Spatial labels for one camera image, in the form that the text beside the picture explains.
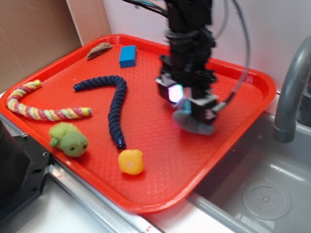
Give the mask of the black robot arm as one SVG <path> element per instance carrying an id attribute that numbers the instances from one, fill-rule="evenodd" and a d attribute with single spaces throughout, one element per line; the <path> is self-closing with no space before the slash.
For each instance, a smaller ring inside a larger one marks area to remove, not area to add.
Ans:
<path id="1" fill-rule="evenodd" d="M 214 107 L 217 96 L 211 91 L 216 82 L 212 70 L 206 64 L 215 46 L 211 25 L 210 0 L 168 0 L 169 29 L 166 38 L 170 44 L 170 54 L 161 55 L 162 67 L 156 78 L 159 93 L 169 100 L 169 89 L 175 85 L 190 90 L 191 116 L 207 125 L 216 119 Z"/>

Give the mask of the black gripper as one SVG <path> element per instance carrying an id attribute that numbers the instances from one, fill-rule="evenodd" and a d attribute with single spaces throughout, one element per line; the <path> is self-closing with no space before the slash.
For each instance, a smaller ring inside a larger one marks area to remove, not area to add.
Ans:
<path id="1" fill-rule="evenodd" d="M 174 33 L 167 30 L 170 54 L 161 55 L 161 74 L 155 79 L 159 95 L 172 105 L 184 97 L 184 87 L 191 89 L 192 97 L 205 97 L 190 100 L 191 116 L 207 125 L 217 117 L 212 109 L 217 105 L 216 95 L 210 93 L 210 85 L 216 81 L 213 71 L 206 69 L 215 41 L 208 29 L 193 30 L 188 33 Z"/>

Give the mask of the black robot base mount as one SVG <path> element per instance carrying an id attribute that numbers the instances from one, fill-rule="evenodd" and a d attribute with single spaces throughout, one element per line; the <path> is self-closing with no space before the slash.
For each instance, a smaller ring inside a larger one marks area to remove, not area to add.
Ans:
<path id="1" fill-rule="evenodd" d="M 12 136 L 0 123 L 0 223 L 43 192 L 51 153 L 27 134 Z"/>

